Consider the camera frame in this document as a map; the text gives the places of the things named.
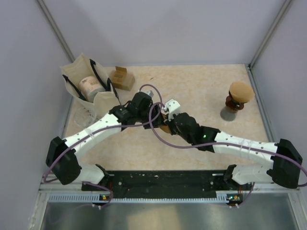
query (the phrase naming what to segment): black bag handle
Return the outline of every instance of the black bag handle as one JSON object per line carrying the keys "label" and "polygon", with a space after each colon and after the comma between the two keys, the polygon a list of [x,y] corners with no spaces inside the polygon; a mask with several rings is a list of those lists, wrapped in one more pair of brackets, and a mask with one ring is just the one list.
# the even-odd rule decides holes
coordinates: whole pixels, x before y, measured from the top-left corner
{"label": "black bag handle", "polygon": [[104,89],[105,89],[106,91],[111,91],[111,86],[112,86],[112,89],[113,89],[113,91],[114,91],[114,94],[115,94],[115,96],[116,96],[117,99],[118,99],[118,93],[117,93],[117,91],[115,90],[115,88],[114,88],[114,86],[113,86],[113,84],[112,84],[112,82],[111,82],[111,79],[110,79],[110,78],[107,78],[107,81],[106,81],[107,85],[106,85],[106,84],[101,80],[100,76],[98,75],[98,73],[97,73],[97,71],[96,71],[96,69],[95,69],[95,67],[94,67],[94,65],[96,65],[96,62],[95,62],[94,60],[90,59],[90,63],[91,63],[91,67],[92,67],[92,69],[93,69],[93,72],[94,72],[95,76],[97,77],[98,81],[100,82],[100,84],[104,87]]}
{"label": "black bag handle", "polygon": [[69,78],[68,78],[66,75],[64,75],[64,74],[63,74],[62,76],[63,76],[63,78],[65,79],[65,81],[68,82],[68,83],[75,89],[75,91],[76,91],[77,94],[79,95],[79,98],[80,98],[81,100],[86,101],[85,97],[82,95],[82,93],[80,92],[80,90],[71,82],[71,80],[69,80]]}

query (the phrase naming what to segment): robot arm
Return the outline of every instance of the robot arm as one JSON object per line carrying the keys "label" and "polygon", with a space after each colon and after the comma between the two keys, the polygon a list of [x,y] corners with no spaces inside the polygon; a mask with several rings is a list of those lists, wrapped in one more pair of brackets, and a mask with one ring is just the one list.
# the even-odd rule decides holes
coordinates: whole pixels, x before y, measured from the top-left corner
{"label": "robot arm", "polygon": [[[126,107],[115,106],[102,119],[87,129],[64,140],[59,137],[54,138],[50,143],[46,160],[47,166],[50,167],[64,150],[70,149],[52,169],[60,182],[69,184],[88,181],[93,184],[104,184],[103,182],[109,176],[106,170],[99,165],[78,163],[78,160],[100,141],[133,126],[136,122],[141,122],[140,126],[145,129],[150,128],[148,117],[152,105],[152,99],[148,94],[138,92]],[[159,109],[159,106],[154,108],[152,118],[158,114]],[[245,166],[230,165],[224,174],[227,183],[275,182],[283,187],[297,188],[300,173],[298,167],[284,159],[272,157],[256,150],[279,153],[302,164],[301,156],[290,141],[281,139],[280,143],[257,142],[234,137],[216,128],[200,126],[187,113],[180,113],[180,104],[173,99],[165,104],[164,111],[168,114],[166,117],[160,114],[153,122],[154,127],[167,127],[171,135],[181,136],[198,150],[233,154],[257,163]],[[224,144],[199,146],[212,142],[223,142]]]}

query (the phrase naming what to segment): cable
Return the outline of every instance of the cable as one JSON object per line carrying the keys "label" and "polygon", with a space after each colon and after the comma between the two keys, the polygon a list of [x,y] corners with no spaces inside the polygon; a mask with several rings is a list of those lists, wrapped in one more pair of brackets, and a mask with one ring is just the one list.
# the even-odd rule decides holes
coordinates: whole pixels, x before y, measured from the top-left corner
{"label": "cable", "polygon": [[[213,146],[213,145],[227,145],[227,146],[234,146],[234,147],[238,147],[238,148],[243,148],[243,149],[246,149],[246,150],[251,150],[251,151],[256,151],[256,152],[262,152],[262,153],[266,153],[266,154],[269,154],[269,155],[272,155],[272,156],[276,156],[276,157],[280,157],[280,158],[284,158],[285,160],[291,162],[292,164],[296,165],[300,170],[303,171],[303,173],[306,175],[307,177],[307,171],[306,169],[300,165],[299,163],[297,163],[295,160],[292,160],[291,158],[289,157],[286,157],[284,155],[281,155],[281,154],[278,154],[278,153],[274,153],[274,152],[270,152],[270,151],[267,151],[267,150],[263,150],[263,149],[256,149],[256,148],[250,148],[250,147],[247,147],[247,146],[241,146],[241,145],[238,145],[238,144],[234,144],[234,143],[228,143],[228,142],[211,142],[211,143],[204,143],[204,144],[198,144],[198,145],[189,145],[189,146],[178,146],[178,145],[173,145],[171,143],[168,143],[167,141],[165,141],[164,139],[162,139],[159,134],[156,132],[156,130],[154,129],[153,127],[153,124],[152,124],[152,113],[153,113],[153,109],[154,107],[159,104],[159,102],[156,102],[152,105],[152,107],[150,108],[149,110],[149,125],[150,125],[150,128],[152,129],[153,133],[155,134],[155,136],[160,140],[162,141],[164,144],[170,146],[170,147],[173,147],[173,148],[177,148],[177,149],[193,149],[193,148],[198,148],[198,147],[204,147],[204,146]],[[307,182],[305,184],[299,184],[298,187],[305,187],[307,186]]]}
{"label": "cable", "polygon": [[[110,204],[110,202],[112,201],[112,199],[113,199],[113,192],[112,192],[110,189],[108,189],[108,188],[106,188],[106,187],[103,187],[103,186],[101,186],[101,185],[98,185],[98,184],[93,184],[93,183],[91,183],[91,182],[83,182],[83,184],[88,184],[88,185],[91,185],[91,186],[94,186],[94,187],[98,187],[98,188],[101,188],[101,189],[103,189],[103,190],[105,190],[105,191],[108,191],[108,192],[110,193],[110,198],[109,198],[108,202],[105,203],[104,205],[101,205],[100,208],[99,208],[99,210],[100,210],[101,208],[104,208],[104,207],[108,206],[108,205]],[[65,214],[63,217],[57,219],[56,221],[52,221],[52,220],[51,220],[50,212],[49,212],[49,210],[47,210],[47,212],[49,212],[49,213],[48,213],[48,220],[49,220],[49,223],[52,224],[52,225],[58,224],[58,223],[60,223],[62,220],[64,220],[67,216],[71,215],[75,210],[77,210],[77,209],[79,209],[79,208],[81,208],[81,207],[86,207],[86,206],[92,206],[92,207],[94,207],[95,205],[94,205],[94,204],[82,204],[82,205],[79,205],[79,206],[73,208],[72,210],[70,210],[69,213]]]}
{"label": "cable", "polygon": [[131,102],[131,101],[130,101],[130,100],[129,100],[129,101],[127,101],[126,103],[124,103],[124,104],[123,104],[123,106],[128,105],[128,103],[129,103],[129,102]]}
{"label": "cable", "polygon": [[241,207],[244,203],[246,203],[246,201],[249,199],[249,197],[250,197],[250,195],[251,195],[251,192],[254,190],[254,186],[255,186],[255,182],[254,182],[253,185],[251,186],[248,195],[245,197],[245,199],[242,201],[242,203],[236,206],[237,208]]}
{"label": "cable", "polygon": [[[143,86],[140,87],[140,90],[141,90],[143,87],[145,87],[145,86],[150,86],[150,87],[152,87],[152,88],[157,92],[157,94],[158,94],[158,96],[159,96],[159,98],[160,98],[159,104],[162,105],[162,106],[160,107],[159,112],[157,113],[157,115],[156,115],[153,119],[151,119],[151,124],[152,124],[152,122],[153,122],[155,119],[157,119],[158,116],[160,115],[160,113],[161,113],[161,111],[162,111],[162,107],[164,107],[164,105],[163,105],[163,102],[162,102],[162,96],[161,96],[160,92],[158,91],[158,89],[157,89],[155,86],[153,86],[153,85],[145,84],[145,85],[143,85]],[[101,128],[101,129],[98,129],[98,130],[94,131],[94,132],[92,133],[92,135],[95,135],[96,133],[99,133],[99,132],[102,132],[102,131],[105,131],[105,130],[108,130],[108,129],[111,129],[111,128],[141,127],[141,126],[148,125],[149,123],[150,123],[150,122],[148,121],[148,122],[145,122],[145,123],[142,123],[142,124],[137,124],[137,125],[107,126],[107,127],[104,127],[104,128]],[[82,143],[83,141],[87,140],[89,137],[90,137],[90,135],[87,135],[87,136],[83,137],[82,139],[78,140],[77,142],[75,142],[74,144],[72,144],[71,146],[69,146],[67,149],[65,149],[65,150],[54,160],[54,162],[53,162],[53,163],[51,164],[51,166],[47,169],[46,173],[45,173],[44,176],[43,176],[43,181],[44,181],[44,183],[50,183],[50,182],[52,182],[52,181],[57,180],[57,178],[52,179],[52,180],[47,180],[47,177],[48,177],[48,175],[51,173],[51,171],[52,171],[52,169],[54,168],[54,166],[59,162],[59,160],[60,160],[69,150],[73,149],[74,147],[76,147],[77,145],[79,145],[80,143]]]}

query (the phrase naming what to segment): cylindrical container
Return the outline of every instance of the cylindrical container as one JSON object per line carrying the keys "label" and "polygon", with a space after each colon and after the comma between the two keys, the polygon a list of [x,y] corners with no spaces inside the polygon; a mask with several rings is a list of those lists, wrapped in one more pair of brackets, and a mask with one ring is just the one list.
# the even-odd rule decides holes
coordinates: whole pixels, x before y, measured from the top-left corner
{"label": "cylindrical container", "polygon": [[79,83],[79,88],[88,102],[93,103],[97,93],[106,91],[96,77],[89,76],[83,78]]}
{"label": "cylindrical container", "polygon": [[233,82],[229,88],[229,96],[226,97],[225,107],[220,115],[225,121],[233,121],[239,110],[244,108],[244,104],[249,102],[255,93],[253,88],[240,81]]}
{"label": "cylindrical container", "polygon": [[81,128],[87,128],[95,123],[97,114],[94,110],[81,107],[73,116],[74,122]]}

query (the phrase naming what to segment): beige speckled floor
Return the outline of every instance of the beige speckled floor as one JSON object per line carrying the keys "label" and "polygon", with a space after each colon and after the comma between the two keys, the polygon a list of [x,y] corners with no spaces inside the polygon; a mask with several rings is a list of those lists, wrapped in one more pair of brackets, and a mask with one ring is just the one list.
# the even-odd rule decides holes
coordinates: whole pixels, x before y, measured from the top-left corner
{"label": "beige speckled floor", "polygon": [[[113,69],[106,68],[108,73]],[[234,81],[249,83],[244,65],[135,66],[127,69],[134,74],[136,82],[130,92],[118,90],[122,103],[132,99],[141,85],[150,83],[159,89],[164,102],[176,99],[181,104],[181,111],[193,116],[200,125],[216,127],[239,137],[267,141],[255,98],[245,105],[233,122],[226,122],[219,115],[230,84]],[[81,130],[72,118],[80,107],[74,103],[66,136]],[[161,130],[158,133],[168,142],[187,145],[180,137]],[[252,163],[231,155],[174,149],[142,127],[128,128],[104,140],[82,161],[100,164],[107,170],[226,169],[230,164]]]}

